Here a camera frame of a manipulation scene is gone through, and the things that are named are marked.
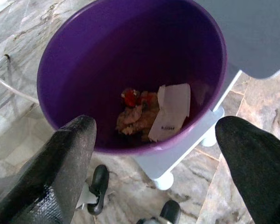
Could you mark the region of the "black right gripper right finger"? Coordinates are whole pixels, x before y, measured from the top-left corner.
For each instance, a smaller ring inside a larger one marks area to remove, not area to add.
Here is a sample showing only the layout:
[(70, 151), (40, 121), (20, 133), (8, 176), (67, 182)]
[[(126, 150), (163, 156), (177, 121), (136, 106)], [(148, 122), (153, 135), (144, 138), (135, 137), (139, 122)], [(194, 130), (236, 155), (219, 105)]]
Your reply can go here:
[(256, 224), (280, 224), (280, 140), (245, 119), (221, 118), (219, 148)]

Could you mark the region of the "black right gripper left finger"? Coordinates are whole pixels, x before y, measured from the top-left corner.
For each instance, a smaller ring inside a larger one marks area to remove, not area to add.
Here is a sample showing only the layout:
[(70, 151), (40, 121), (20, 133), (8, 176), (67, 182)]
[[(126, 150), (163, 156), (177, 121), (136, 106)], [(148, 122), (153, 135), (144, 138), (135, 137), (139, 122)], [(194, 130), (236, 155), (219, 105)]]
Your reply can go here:
[(0, 224), (69, 224), (94, 150), (96, 121), (59, 128), (0, 194)]

